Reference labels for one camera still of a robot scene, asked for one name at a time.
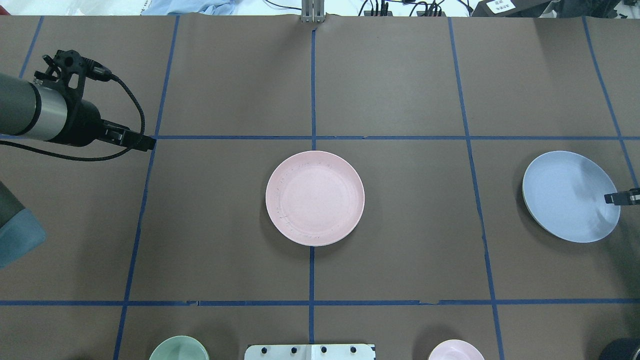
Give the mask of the clear plastic bag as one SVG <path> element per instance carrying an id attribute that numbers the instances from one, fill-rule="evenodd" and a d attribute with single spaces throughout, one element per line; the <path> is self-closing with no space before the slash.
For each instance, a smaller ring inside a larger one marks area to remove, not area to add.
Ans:
<path id="1" fill-rule="evenodd" d="M 72 0 L 69 16 L 139 16 L 151 0 Z"/>

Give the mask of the pink plate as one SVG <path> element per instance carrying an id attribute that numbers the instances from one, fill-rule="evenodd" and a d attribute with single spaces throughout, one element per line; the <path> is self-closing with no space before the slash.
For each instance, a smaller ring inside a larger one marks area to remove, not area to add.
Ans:
<path id="1" fill-rule="evenodd" d="M 270 175 L 264 198 L 274 227 L 286 239 L 314 248 L 338 243 L 352 233 L 366 203 L 355 168 L 321 150 L 283 160 Z"/>

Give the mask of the pink bowl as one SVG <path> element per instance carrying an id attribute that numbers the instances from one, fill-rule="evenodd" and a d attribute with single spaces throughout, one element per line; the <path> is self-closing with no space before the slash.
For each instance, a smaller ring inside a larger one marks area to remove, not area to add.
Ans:
<path id="1" fill-rule="evenodd" d="M 430 351 L 428 360 L 484 360 L 480 351 L 469 342 L 449 339 L 437 344 Z"/>

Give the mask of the green bowl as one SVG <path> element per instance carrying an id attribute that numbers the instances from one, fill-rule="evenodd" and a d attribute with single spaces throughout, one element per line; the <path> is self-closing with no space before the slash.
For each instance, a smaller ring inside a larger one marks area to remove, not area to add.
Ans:
<path id="1" fill-rule="evenodd" d="M 206 348 L 197 339 L 176 335 L 165 339 L 151 352 L 149 360 L 210 360 Z"/>

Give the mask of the black box with label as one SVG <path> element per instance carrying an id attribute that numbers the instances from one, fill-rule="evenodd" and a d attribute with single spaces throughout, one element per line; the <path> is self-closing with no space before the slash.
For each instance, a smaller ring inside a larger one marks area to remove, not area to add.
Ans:
<path id="1" fill-rule="evenodd" d="M 558 0 L 483 0 L 471 18 L 539 18 L 548 14 Z"/>

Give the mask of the dark blue pot with lid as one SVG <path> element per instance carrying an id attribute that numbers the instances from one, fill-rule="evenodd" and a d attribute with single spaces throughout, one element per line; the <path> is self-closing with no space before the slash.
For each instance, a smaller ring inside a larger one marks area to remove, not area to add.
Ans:
<path id="1" fill-rule="evenodd" d="M 619 338 L 607 344 L 599 360 L 639 360 L 640 338 Z"/>

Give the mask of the blue plate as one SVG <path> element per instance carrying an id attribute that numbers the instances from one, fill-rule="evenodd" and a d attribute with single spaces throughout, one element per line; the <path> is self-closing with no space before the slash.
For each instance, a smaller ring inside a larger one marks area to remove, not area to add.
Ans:
<path id="1" fill-rule="evenodd" d="M 564 150 L 542 153 L 526 167 L 522 196 L 544 230 L 572 243 L 598 242 L 618 225 L 621 209 L 606 203 L 617 187 L 591 159 Z"/>

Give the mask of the light blue shirt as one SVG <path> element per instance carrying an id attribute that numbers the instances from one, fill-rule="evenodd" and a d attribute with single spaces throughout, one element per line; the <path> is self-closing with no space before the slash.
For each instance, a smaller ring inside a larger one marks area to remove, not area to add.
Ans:
<path id="1" fill-rule="evenodd" d="M 142 16 L 178 16 L 183 14 L 203 14 L 228 16 L 236 8 L 235 0 L 149 0 Z"/>

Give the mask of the aluminium frame post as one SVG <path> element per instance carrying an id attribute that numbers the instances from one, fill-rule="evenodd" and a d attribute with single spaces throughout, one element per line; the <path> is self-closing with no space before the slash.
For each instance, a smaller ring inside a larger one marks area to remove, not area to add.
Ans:
<path id="1" fill-rule="evenodd" d="M 302 23 L 324 23 L 326 19 L 324 0 L 301 0 Z"/>

